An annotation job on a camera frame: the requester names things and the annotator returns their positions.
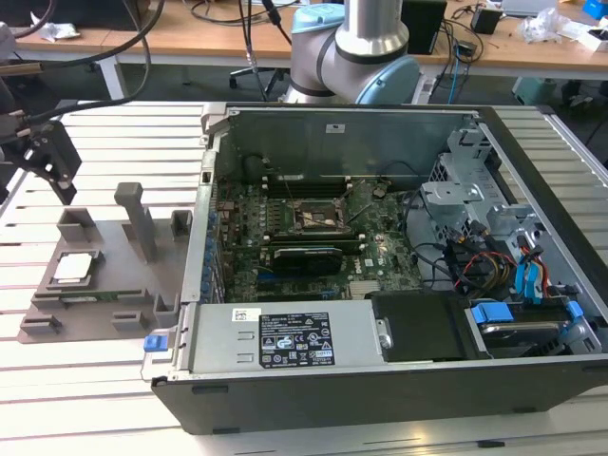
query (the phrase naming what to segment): computer case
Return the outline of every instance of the computer case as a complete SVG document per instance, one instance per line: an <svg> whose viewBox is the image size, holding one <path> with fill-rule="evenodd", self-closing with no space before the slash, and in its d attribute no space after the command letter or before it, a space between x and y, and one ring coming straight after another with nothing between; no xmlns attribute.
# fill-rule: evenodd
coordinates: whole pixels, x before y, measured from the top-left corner
<svg viewBox="0 0 608 456"><path fill-rule="evenodd" d="M409 54L432 54L446 6L446 0L404 0L401 20L409 30Z"/></svg>

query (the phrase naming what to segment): table leg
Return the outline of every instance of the table leg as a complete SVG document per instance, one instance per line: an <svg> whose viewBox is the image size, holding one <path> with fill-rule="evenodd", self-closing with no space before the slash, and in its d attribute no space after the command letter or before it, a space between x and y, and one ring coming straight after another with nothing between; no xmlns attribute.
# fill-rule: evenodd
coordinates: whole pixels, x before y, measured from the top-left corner
<svg viewBox="0 0 608 456"><path fill-rule="evenodd" d="M99 63L102 73L104 74L107 91L112 100L119 100L126 96L126 84L124 83L121 66L115 57L104 59Z"/></svg>

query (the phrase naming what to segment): floor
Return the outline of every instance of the floor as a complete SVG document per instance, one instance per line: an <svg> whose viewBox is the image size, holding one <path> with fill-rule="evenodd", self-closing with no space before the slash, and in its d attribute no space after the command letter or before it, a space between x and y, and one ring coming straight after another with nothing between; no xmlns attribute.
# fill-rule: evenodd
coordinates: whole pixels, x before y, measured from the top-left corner
<svg viewBox="0 0 608 456"><path fill-rule="evenodd" d="M191 84L182 83L182 71L176 66L153 66L149 84L141 100L179 100L179 101L258 101L259 93L253 76L239 78L237 89L228 86L228 73L237 68L190 66L188 68ZM125 65L123 73L129 90L135 90L143 76L143 66ZM262 75L264 81L271 73ZM288 86L288 80L277 83L272 94L276 100ZM60 70L46 75L42 81L12 81L19 98L31 111L40 111L56 104L59 100L101 100L107 99L103 77L98 68L80 67ZM516 105L518 102L511 94L515 78L471 76L458 96L457 103L462 105ZM561 119L585 142L606 110L608 99L598 94L599 82L583 83L582 91L594 97L586 107L569 109L561 105L560 82L549 105ZM444 104L449 95L447 88L439 87L432 102ZM608 123L595 135L589 148L601 162L608 161Z"/></svg>

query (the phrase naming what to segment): barcode label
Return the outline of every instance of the barcode label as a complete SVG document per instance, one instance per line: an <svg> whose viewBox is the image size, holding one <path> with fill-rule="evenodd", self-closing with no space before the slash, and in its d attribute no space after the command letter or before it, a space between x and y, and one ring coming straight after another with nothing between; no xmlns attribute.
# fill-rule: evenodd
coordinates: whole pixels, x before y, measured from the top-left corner
<svg viewBox="0 0 608 456"><path fill-rule="evenodd" d="M232 321L259 321L259 316L262 310L257 308L252 309L233 309Z"/></svg>

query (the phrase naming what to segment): wooden desk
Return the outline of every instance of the wooden desk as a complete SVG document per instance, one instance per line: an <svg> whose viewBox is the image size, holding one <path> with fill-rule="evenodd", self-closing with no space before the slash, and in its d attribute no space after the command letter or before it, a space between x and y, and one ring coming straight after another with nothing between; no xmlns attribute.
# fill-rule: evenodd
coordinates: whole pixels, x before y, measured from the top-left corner
<svg viewBox="0 0 608 456"><path fill-rule="evenodd" d="M560 12L575 20L590 22L582 12L582 0L560 5ZM449 0L446 17L467 2ZM283 26L291 29L294 8L281 11ZM238 18L235 1L222 0L213 5L211 14L218 19ZM471 15L461 18L470 22ZM608 53L589 52L578 43L564 39L562 43L535 43L527 45L515 33L520 19L504 18L493 35L482 35L484 55L471 66L470 74L490 76L539 76L556 79L604 80L608 70ZM252 27L256 57L261 67L288 67L291 50L278 30L270 24ZM37 37L20 40L18 50L24 58L68 60L75 53L93 53L123 43L133 32L107 30L81 30L83 38L51 44ZM463 28L456 27L457 38L475 43L477 40ZM202 22L194 18L181 0L167 0L159 23L148 34L154 64L181 66L247 67L242 30ZM447 38L441 33L432 55L419 55L424 77L421 78L416 101L428 101L432 81L441 72L448 57ZM142 46L101 62L102 71L112 98L124 95L124 82L120 63L143 63Z"/></svg>

